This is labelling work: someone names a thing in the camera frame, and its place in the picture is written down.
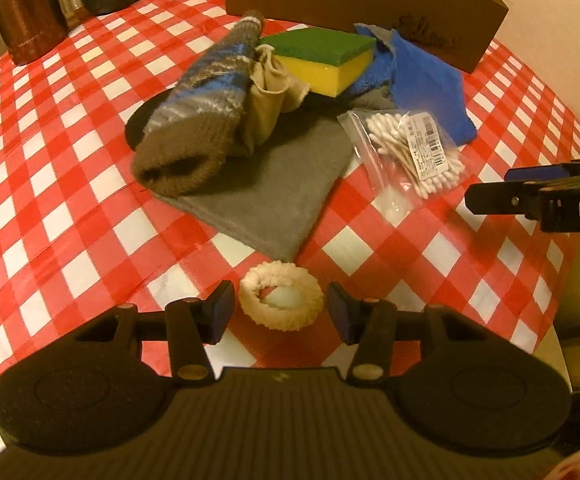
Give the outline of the green yellow sponge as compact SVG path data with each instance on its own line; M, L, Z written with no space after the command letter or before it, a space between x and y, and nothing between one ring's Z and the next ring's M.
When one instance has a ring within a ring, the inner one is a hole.
M367 70L375 58L375 38L308 27L267 36L281 65L321 96L336 98Z

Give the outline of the bag of cotton swabs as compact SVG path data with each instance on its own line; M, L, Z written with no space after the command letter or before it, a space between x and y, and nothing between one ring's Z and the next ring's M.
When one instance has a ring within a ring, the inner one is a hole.
M366 169L375 206L387 220L405 218L468 177L461 151L430 113L354 108L337 120Z

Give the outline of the red white checkered tablecloth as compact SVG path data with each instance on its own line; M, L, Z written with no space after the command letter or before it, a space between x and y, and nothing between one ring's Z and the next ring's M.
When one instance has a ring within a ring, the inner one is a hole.
M28 66L0 59L0 373L115 304L159 309L262 261L141 188L124 140L136 108L234 21L225 0L142 0ZM395 226L352 165L296 262L403 309L448 304L529 351L577 245L523 217L474 216L461 188Z

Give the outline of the brown metal canister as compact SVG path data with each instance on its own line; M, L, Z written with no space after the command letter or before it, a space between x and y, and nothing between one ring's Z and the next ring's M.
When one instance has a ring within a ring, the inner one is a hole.
M59 0L0 0L0 36L16 65L38 60L68 31Z

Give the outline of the striped blue grey sock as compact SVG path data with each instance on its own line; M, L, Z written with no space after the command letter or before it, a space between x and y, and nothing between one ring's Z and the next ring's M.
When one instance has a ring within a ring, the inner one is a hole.
M148 190L178 197L225 165L249 93L264 18L249 11L183 73L145 125L130 172Z

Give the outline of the grey felt cloth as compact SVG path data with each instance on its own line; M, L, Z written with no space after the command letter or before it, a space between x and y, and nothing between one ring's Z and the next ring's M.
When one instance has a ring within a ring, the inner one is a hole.
M337 117L353 108L393 105L385 84L359 96L309 94L282 114L270 138L249 158L232 158L197 192L163 202L262 254L290 262L313 229L353 144Z

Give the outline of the beige small sock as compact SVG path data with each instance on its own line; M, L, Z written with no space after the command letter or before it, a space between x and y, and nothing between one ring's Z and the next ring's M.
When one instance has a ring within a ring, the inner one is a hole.
M244 114L230 148L232 157L250 157L271 136L281 114L297 110L311 90L291 74L269 44L255 49Z

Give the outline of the black round coaster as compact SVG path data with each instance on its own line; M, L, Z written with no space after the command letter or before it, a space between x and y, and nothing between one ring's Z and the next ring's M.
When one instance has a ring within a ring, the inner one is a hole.
M148 120L154 113L154 111L162 105L171 93L171 89L166 89L156 96L153 96L145 103L142 103L137 110L135 110L127 120L124 127L125 142L128 147L134 152L136 151L139 143L144 140L144 129L147 125Z

